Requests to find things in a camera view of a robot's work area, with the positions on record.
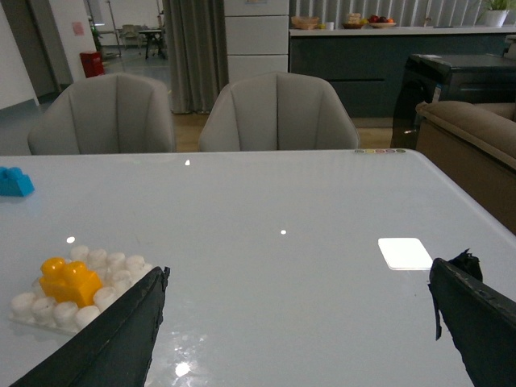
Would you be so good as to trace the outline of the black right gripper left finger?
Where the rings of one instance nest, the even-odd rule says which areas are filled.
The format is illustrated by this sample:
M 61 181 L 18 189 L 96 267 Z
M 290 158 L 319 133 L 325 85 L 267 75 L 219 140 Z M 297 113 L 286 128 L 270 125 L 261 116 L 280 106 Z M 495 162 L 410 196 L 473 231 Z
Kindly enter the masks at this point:
M 143 386 L 170 268 L 155 267 L 14 386 Z

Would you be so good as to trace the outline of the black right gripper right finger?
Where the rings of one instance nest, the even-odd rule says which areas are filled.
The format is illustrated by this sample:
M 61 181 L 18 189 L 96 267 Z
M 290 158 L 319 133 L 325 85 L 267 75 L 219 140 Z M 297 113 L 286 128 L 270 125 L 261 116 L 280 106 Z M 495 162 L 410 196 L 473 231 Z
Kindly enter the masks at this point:
M 434 259 L 429 281 L 435 338 L 445 323 L 475 386 L 514 386 L 515 301 L 483 282 L 480 260 L 469 250 Z

